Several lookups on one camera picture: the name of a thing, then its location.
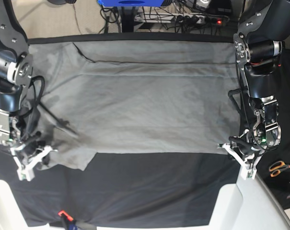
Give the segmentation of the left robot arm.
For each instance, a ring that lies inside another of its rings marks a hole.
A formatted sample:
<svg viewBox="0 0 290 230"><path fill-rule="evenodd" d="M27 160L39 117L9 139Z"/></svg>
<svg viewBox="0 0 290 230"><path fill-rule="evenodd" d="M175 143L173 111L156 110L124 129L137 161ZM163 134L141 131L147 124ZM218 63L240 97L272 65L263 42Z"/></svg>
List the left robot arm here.
<svg viewBox="0 0 290 230"><path fill-rule="evenodd" d="M279 104L281 54L290 36L290 0L252 0L233 36L239 87L228 97L244 119L244 131L219 147L240 165L243 179L254 179L262 156L281 142Z"/></svg>

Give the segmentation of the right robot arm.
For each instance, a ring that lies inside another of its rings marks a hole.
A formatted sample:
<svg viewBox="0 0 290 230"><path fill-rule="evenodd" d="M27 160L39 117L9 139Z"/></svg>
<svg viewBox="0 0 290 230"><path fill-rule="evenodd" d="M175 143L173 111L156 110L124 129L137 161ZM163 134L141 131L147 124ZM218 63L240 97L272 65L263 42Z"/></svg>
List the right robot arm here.
<svg viewBox="0 0 290 230"><path fill-rule="evenodd" d="M45 88L33 76L33 56L10 0L0 0L0 145L9 148L19 180L31 181L53 148L41 139L38 105Z"/></svg>

